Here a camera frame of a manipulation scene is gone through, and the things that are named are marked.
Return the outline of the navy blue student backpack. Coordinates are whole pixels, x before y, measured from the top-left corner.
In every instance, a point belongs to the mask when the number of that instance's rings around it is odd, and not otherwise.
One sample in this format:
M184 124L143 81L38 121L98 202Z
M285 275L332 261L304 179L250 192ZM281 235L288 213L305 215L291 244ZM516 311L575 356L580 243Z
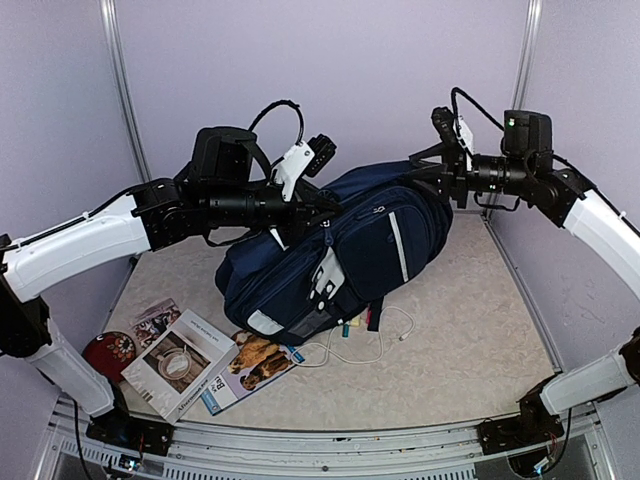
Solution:
M418 276L444 248L449 202L417 188L407 161L361 166L322 187L342 213L289 247L271 233L230 247L215 283L234 325L298 346Z

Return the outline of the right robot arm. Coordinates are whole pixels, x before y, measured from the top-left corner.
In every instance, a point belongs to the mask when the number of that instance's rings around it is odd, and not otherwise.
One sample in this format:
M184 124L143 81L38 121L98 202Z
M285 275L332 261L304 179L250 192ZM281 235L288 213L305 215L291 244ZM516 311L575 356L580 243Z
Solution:
M431 121L440 141L411 155L417 180L459 207L465 207L469 196L483 193L526 202L591 248L633 293L639 291L638 229L576 168L554 168L559 157L548 115L505 111L498 156L474 152L470 130L449 108L434 108ZM589 401L608 400L638 382L639 335L634 333L613 352L529 390L519 401L512 436L531 444L544 432L560 435L562 413Z

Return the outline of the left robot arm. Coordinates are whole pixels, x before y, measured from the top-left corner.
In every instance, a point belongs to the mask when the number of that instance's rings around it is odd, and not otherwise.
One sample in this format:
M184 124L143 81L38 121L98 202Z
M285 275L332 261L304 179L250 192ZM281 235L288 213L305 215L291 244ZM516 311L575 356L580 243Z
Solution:
M121 390L56 329L42 293L107 262L157 251L220 227L275 230L291 241L336 215L310 180L336 153L326 135L270 161L253 129L205 127L173 178L138 184L95 210L28 238L1 238L1 351L31 363L121 445L140 434Z

